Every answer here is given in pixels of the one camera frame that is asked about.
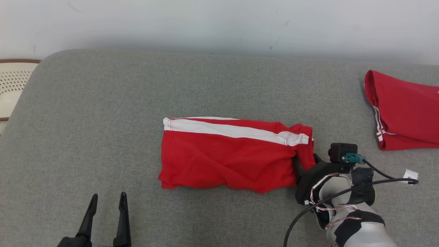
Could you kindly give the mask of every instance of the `teal connector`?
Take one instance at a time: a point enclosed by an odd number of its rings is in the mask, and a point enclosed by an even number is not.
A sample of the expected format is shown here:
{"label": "teal connector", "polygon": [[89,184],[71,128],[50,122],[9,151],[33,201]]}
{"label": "teal connector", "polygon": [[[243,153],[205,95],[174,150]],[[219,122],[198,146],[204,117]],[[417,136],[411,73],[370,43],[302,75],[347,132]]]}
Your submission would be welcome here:
{"label": "teal connector", "polygon": [[344,156],[344,161],[349,163],[358,163],[364,165],[365,162],[363,160],[366,160],[366,157],[358,153],[346,153]]}

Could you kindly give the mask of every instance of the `white stripe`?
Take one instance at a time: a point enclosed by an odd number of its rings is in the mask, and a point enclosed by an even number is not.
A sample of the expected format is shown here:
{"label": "white stripe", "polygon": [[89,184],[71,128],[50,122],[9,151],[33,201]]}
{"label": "white stripe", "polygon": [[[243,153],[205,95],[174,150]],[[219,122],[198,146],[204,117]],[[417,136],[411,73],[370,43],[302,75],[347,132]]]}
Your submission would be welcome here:
{"label": "white stripe", "polygon": [[[384,126],[381,123],[381,117],[380,117],[380,109],[376,106],[373,106],[374,110],[375,110],[375,120],[377,121],[377,129],[378,129],[378,133],[377,135],[381,135],[381,134],[392,134],[395,135],[394,133],[390,133],[384,130]],[[382,137],[378,137],[378,140],[381,142],[382,141]]]}
{"label": "white stripe", "polygon": [[190,116],[190,117],[176,117],[175,119],[185,119],[185,118],[199,118],[199,119],[212,119],[212,120],[239,120],[236,118],[217,117],[217,116]]}
{"label": "white stripe", "polygon": [[219,134],[231,138],[250,138],[286,146],[308,144],[309,141],[309,136],[304,133],[295,134],[289,131],[283,131],[276,134],[271,131],[258,130],[250,127],[206,123],[189,119],[170,119],[166,117],[163,119],[163,125],[165,126],[165,131]]}

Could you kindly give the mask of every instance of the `gray fabric surface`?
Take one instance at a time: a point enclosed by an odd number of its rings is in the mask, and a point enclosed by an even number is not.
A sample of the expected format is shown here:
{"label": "gray fabric surface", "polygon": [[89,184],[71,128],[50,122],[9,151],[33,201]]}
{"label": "gray fabric surface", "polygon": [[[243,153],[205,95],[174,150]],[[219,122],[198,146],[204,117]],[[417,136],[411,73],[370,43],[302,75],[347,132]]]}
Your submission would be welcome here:
{"label": "gray fabric surface", "polygon": [[3,133],[4,128],[6,127],[7,121],[0,121],[0,135]]}
{"label": "gray fabric surface", "polygon": [[[439,68],[138,51],[72,50],[35,69],[0,137],[0,246],[56,246],[74,236],[94,193],[94,246],[111,246],[121,191],[133,246],[281,246],[304,207],[294,188],[266,194],[225,187],[164,190],[165,116],[222,116],[314,128],[315,152],[357,143],[383,172],[420,184],[378,185],[373,208],[402,247],[435,246],[439,150],[378,149],[364,75],[375,69],[439,85]],[[315,216],[290,246],[328,246]]]}

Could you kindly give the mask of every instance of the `white label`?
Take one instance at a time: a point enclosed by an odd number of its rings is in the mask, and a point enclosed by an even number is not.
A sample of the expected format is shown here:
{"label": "white label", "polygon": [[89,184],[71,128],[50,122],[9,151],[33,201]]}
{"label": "white label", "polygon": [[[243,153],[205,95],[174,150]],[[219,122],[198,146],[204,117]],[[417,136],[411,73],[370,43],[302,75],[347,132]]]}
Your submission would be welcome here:
{"label": "white label", "polygon": [[[406,173],[404,173],[403,178],[413,178],[417,179],[417,172],[406,169]],[[408,181],[401,181],[401,183],[408,184]]]}

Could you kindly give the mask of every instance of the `red shorts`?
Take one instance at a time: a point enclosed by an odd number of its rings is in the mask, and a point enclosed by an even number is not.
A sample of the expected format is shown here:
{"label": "red shorts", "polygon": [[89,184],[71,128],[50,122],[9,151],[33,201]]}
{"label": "red shorts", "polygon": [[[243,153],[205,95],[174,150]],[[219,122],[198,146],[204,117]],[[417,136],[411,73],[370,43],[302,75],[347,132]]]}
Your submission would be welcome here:
{"label": "red shorts", "polygon": [[292,157],[315,165],[312,128],[216,117],[165,118],[162,188],[225,185],[265,193],[295,185]]}
{"label": "red shorts", "polygon": [[439,87],[369,70],[364,88],[375,109],[381,150],[439,148]]}

